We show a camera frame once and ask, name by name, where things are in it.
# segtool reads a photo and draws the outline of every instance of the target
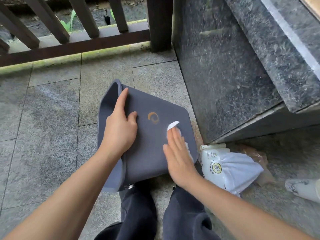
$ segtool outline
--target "hand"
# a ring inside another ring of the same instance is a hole
[[[170,176],[178,186],[185,189],[195,177],[200,176],[189,156],[184,137],[176,127],[168,130],[168,145],[163,145],[163,152]]]
[[[118,161],[122,154],[127,151],[137,136],[137,112],[125,114],[125,104],[128,95],[128,88],[124,89],[115,104],[113,113],[106,119],[103,140],[98,151],[111,153]]]

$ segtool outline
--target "granite ledge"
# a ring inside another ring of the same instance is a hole
[[[320,101],[320,23],[299,0],[225,0],[290,112]]]

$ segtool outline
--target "white tissue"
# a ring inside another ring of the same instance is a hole
[[[167,128],[167,139],[168,139],[168,130],[174,128],[174,127],[175,127],[176,125],[178,125],[178,124],[179,124],[179,121],[174,121],[174,122],[172,122],[170,125],[168,125],[168,128]],[[191,160],[194,162],[193,157],[191,156],[190,151],[189,151],[189,156],[190,156]]]

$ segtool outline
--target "yellow circular logo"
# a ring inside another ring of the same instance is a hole
[[[155,112],[151,112],[148,114],[148,120],[151,120],[153,124],[158,124],[159,117]]]
[[[221,171],[222,171],[221,165],[217,162],[212,164],[212,169],[215,173],[221,173]]]

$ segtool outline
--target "white plastic bag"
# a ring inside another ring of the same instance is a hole
[[[204,149],[201,160],[204,177],[237,196],[263,172],[251,157],[227,148]]]

